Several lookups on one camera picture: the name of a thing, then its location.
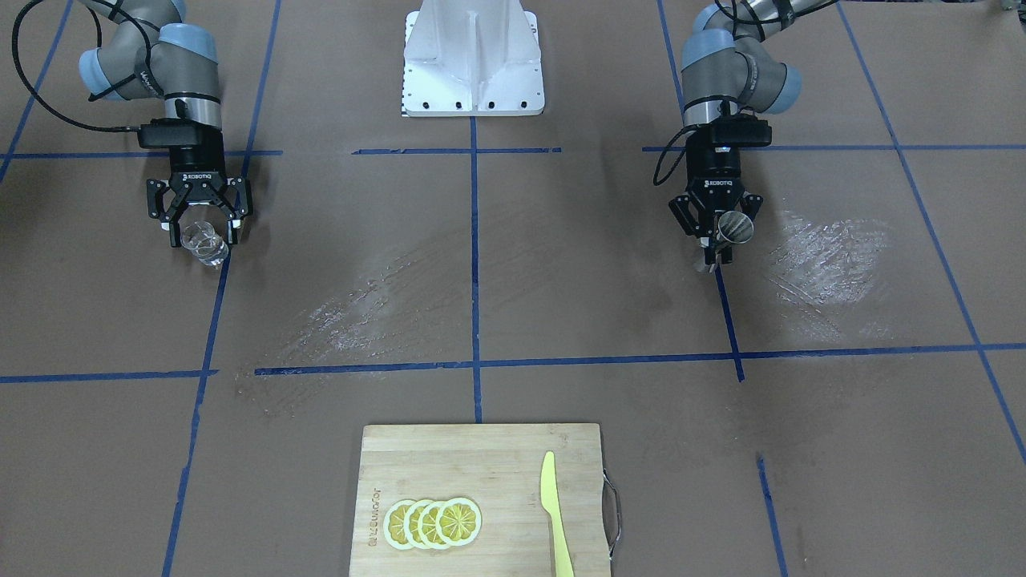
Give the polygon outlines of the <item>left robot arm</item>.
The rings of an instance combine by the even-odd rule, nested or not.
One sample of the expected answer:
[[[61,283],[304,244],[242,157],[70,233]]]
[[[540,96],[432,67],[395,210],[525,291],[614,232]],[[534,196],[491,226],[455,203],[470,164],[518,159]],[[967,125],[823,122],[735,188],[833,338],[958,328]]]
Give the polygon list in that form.
[[[770,55],[765,40],[825,1],[715,1],[693,22],[681,55],[685,189],[669,202],[702,249],[702,270],[733,262],[734,246],[753,237],[763,197],[741,180],[741,151],[767,147],[766,114],[790,109],[802,90],[799,70]]]

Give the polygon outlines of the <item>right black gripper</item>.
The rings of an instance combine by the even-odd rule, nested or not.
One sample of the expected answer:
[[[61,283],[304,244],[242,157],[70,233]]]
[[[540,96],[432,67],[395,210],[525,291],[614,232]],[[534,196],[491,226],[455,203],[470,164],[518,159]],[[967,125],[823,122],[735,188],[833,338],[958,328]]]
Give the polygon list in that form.
[[[172,175],[169,182],[147,180],[150,218],[168,231],[170,246],[180,248],[180,217],[190,204],[210,204],[226,216],[227,244],[238,244],[243,222],[252,215],[252,186],[245,178],[227,178],[220,129],[169,128],[166,139]]]

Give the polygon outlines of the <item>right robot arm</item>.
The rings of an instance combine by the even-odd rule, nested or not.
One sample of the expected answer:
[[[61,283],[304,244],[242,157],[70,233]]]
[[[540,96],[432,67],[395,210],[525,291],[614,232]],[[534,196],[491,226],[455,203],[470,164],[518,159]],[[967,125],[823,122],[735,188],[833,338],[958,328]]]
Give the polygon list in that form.
[[[116,23],[112,39],[79,60],[91,98],[164,102],[164,116],[139,127],[141,147],[169,154],[170,176],[147,181],[150,217],[180,246],[180,217],[209,205],[224,213],[228,244],[237,244],[252,190],[248,180],[226,172],[212,33],[184,21],[183,1],[88,1],[87,8]]]

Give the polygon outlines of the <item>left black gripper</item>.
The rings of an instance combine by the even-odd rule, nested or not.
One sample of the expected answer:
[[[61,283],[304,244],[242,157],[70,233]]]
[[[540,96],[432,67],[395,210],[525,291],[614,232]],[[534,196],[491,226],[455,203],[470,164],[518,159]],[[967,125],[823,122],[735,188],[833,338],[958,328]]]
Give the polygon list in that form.
[[[741,182],[740,147],[686,147],[686,194],[669,201],[669,208],[685,233],[702,249],[702,266],[716,267],[714,216],[741,209],[746,220],[741,239],[752,240],[754,221],[765,202],[762,195],[748,194]]]

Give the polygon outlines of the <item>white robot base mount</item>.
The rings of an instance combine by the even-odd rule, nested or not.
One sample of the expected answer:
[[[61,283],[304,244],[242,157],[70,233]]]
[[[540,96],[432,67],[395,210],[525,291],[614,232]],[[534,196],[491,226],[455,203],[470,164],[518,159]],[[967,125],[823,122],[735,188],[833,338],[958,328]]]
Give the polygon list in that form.
[[[543,114],[538,20],[521,2],[424,1],[404,32],[403,116]]]

